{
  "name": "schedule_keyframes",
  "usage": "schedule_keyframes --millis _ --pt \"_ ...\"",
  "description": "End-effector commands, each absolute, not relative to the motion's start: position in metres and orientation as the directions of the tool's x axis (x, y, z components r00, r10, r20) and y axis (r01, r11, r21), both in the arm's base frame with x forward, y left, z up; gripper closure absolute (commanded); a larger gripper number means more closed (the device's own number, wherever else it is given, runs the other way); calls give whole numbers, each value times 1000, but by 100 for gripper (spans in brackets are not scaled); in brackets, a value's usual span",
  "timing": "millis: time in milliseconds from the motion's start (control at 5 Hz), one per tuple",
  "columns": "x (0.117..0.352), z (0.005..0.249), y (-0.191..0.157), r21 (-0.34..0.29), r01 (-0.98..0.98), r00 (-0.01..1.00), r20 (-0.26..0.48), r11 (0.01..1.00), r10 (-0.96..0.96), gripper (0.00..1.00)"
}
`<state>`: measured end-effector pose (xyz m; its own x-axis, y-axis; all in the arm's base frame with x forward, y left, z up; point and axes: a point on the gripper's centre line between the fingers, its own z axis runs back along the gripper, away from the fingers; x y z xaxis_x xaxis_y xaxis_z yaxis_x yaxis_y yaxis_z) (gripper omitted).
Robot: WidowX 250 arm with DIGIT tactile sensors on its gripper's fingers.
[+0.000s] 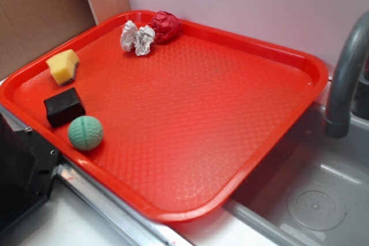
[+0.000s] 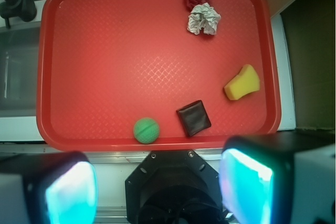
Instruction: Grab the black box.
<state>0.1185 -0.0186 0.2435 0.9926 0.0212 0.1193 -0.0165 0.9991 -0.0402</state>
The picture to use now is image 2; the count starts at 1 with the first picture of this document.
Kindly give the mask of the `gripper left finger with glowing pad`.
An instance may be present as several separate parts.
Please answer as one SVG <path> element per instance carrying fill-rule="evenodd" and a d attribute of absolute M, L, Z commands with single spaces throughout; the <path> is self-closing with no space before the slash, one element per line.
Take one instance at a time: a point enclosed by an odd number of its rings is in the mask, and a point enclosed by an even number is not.
<path fill-rule="evenodd" d="M 84 153 L 1 156 L 1 223 L 93 223 L 97 204 Z"/>

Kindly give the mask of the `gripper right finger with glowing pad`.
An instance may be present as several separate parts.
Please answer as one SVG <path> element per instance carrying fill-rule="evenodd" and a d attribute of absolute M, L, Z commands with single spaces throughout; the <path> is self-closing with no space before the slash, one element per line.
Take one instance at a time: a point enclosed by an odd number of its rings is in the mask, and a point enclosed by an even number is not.
<path fill-rule="evenodd" d="M 335 133 L 233 136 L 223 147 L 219 185 L 239 223 L 335 223 Z"/>

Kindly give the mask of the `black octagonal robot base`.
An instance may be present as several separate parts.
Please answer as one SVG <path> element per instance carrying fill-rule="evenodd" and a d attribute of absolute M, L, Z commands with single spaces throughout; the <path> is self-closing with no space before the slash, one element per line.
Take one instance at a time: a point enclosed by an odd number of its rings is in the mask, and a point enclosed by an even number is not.
<path fill-rule="evenodd" d="M 227 223 L 219 174 L 191 150 L 153 151 L 125 180 L 129 223 Z"/>

